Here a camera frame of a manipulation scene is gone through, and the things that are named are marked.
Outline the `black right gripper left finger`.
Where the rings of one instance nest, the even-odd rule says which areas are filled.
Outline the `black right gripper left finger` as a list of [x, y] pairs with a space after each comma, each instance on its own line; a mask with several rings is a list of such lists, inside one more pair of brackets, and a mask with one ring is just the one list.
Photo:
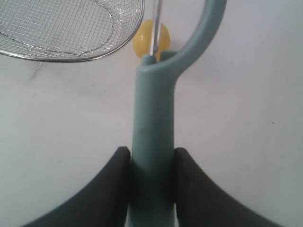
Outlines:
[[65, 203], [28, 227], [123, 227], [129, 201], [130, 151], [119, 147], [102, 170]]

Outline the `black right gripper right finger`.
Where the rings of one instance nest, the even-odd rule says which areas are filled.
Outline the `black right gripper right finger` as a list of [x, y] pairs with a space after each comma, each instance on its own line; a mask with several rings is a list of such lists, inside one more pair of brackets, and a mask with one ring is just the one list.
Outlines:
[[181, 227], [286, 227], [222, 189], [190, 153], [174, 149], [174, 202]]

